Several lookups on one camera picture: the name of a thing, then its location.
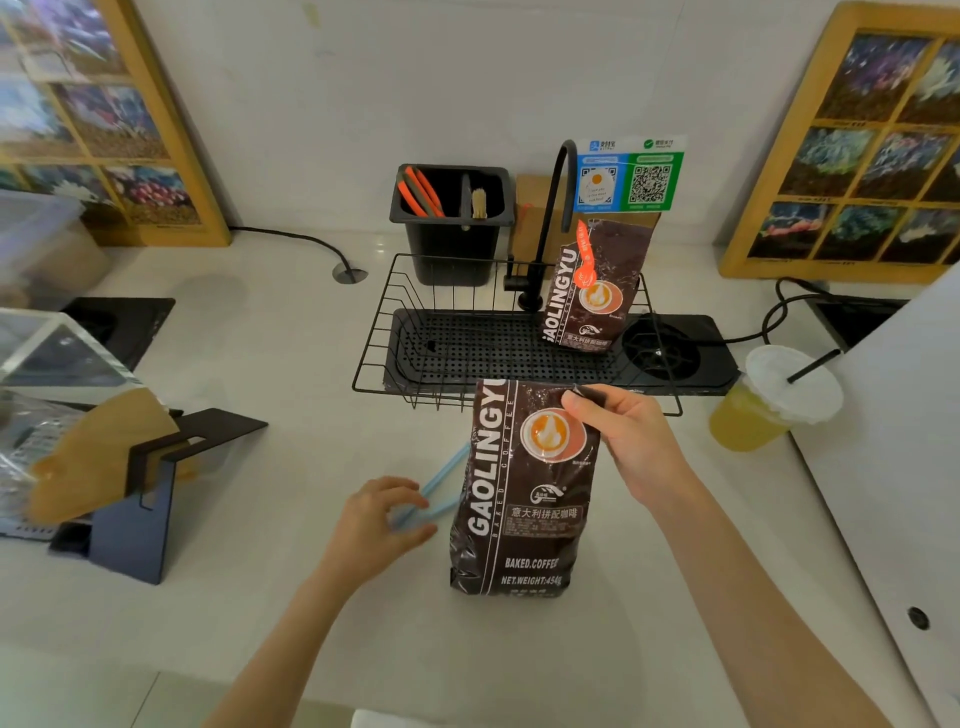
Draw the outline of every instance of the qr code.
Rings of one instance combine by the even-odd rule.
[[[584,167],[580,170],[579,205],[609,205],[616,191],[616,167]]]
[[[629,204],[663,202],[672,171],[672,164],[639,164],[630,183]]]

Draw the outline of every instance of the cabinet door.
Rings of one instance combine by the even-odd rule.
[[[833,371],[843,410],[794,437],[931,710],[960,725],[960,270]]]

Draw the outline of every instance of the coffee cup illustration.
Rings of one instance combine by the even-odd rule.
[[[614,313],[623,305],[623,291],[608,280],[580,290],[580,304],[590,313]]]
[[[583,423],[560,407],[534,412],[523,422],[520,442],[524,449],[544,463],[562,463],[579,455],[587,445]]]

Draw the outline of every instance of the framed picture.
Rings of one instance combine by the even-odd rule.
[[[720,264],[929,283],[960,260],[960,11],[841,3]]]
[[[0,0],[0,188],[81,200],[102,245],[230,240],[131,0]]]

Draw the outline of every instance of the cup lid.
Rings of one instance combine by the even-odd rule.
[[[837,377],[827,367],[820,367],[793,384],[787,381],[814,361],[796,349],[768,344],[747,355],[745,382],[787,420],[809,425],[826,422],[843,406],[843,389]]]

